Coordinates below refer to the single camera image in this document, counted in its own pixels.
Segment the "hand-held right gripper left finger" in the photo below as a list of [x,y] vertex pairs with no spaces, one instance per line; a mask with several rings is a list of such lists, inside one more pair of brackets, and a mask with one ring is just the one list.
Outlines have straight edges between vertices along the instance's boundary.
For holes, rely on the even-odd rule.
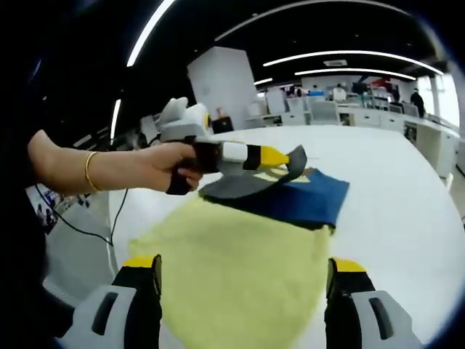
[[162,259],[127,260],[111,285],[94,290],[73,313],[71,348],[158,348]]

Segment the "person's left hand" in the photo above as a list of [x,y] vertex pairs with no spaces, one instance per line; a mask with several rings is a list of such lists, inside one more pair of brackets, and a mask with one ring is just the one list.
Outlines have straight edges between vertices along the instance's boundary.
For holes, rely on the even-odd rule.
[[196,160],[194,148],[183,143],[164,143],[141,151],[144,188],[168,193],[173,183],[187,192],[198,188],[203,173],[187,162]]

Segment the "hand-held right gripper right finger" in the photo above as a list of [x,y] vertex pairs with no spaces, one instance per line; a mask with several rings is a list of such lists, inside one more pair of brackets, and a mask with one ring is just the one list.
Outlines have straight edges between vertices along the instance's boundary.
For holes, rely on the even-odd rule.
[[385,291],[375,289],[364,267],[328,260],[327,348],[423,348],[408,312]]

